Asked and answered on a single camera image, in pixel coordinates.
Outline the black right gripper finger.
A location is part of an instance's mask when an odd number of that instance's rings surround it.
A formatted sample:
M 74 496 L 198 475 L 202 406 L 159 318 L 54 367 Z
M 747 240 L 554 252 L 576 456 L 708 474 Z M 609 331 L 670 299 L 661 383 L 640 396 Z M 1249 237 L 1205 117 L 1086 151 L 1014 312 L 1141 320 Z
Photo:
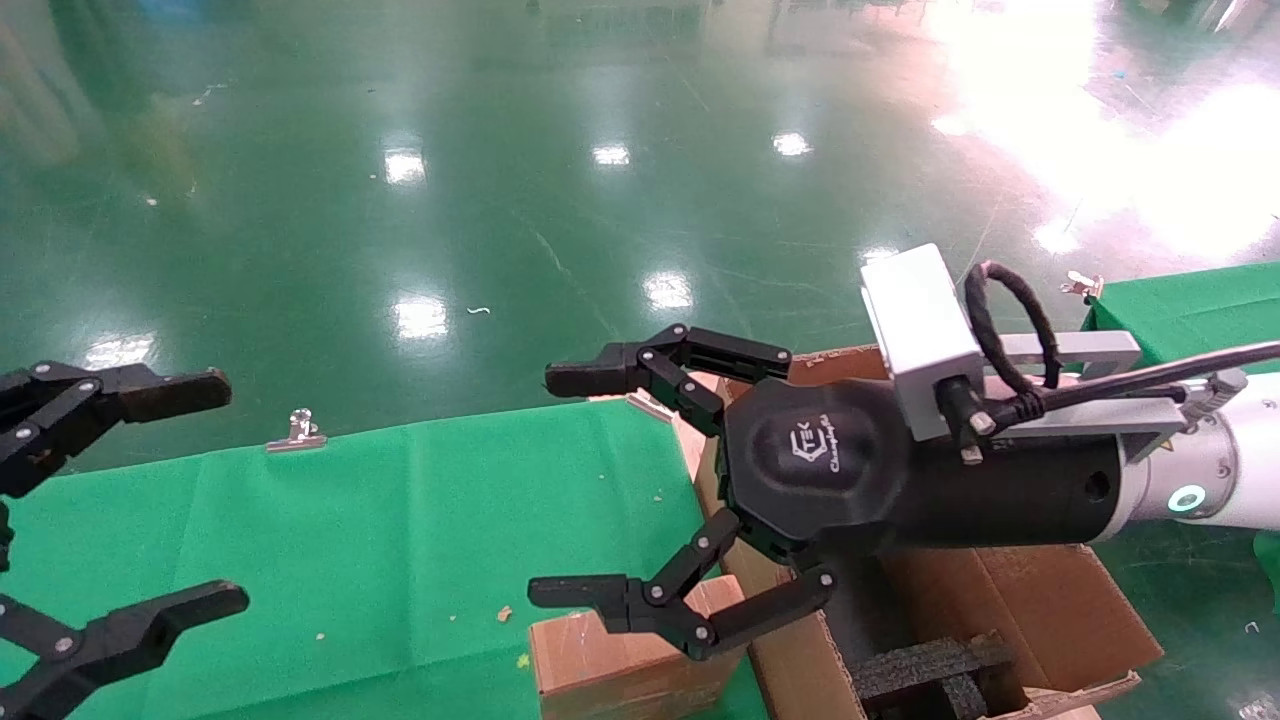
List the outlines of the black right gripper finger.
M 792 354 L 782 347 L 673 324 L 649 340 L 608 343 L 591 360 L 552 363 L 545 387 L 559 398 L 628 395 L 643 389 L 705 437 L 724 429 L 724 401 L 694 372 L 754 386 L 787 379 Z
M 707 661 L 822 609 L 837 587 L 815 565 L 792 580 L 704 616 L 687 596 L 742 536 L 742 519 L 721 509 L 649 580 L 625 574 L 535 577 L 527 600 L 539 609 L 591 609 L 611 634 L 652 633 L 694 661 Z

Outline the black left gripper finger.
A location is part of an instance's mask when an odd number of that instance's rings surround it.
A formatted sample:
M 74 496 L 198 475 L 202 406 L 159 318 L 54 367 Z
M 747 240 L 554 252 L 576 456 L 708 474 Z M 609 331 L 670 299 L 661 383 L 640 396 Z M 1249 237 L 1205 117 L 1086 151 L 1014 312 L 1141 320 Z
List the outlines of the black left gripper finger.
M 164 665 L 184 632 L 248 606 L 243 587 L 215 580 L 115 609 L 73 628 L 5 594 L 3 642 L 36 660 L 3 687 L 3 717 L 65 719 L 101 688 Z
M 23 498 L 122 423 L 225 407 L 216 368 L 161 375 L 143 364 L 99 370 L 45 361 L 1 378 L 1 492 Z

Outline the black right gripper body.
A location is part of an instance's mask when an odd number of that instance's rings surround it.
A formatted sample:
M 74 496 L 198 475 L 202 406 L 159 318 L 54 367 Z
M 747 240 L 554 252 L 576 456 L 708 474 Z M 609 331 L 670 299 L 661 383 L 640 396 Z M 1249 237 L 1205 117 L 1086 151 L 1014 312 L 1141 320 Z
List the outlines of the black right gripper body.
M 1107 436 L 1001 439 L 966 465 L 946 439 L 919 442 L 884 380 L 768 379 L 730 402 L 719 496 L 739 538 L 776 562 L 900 548 L 1084 544 L 1119 501 Z

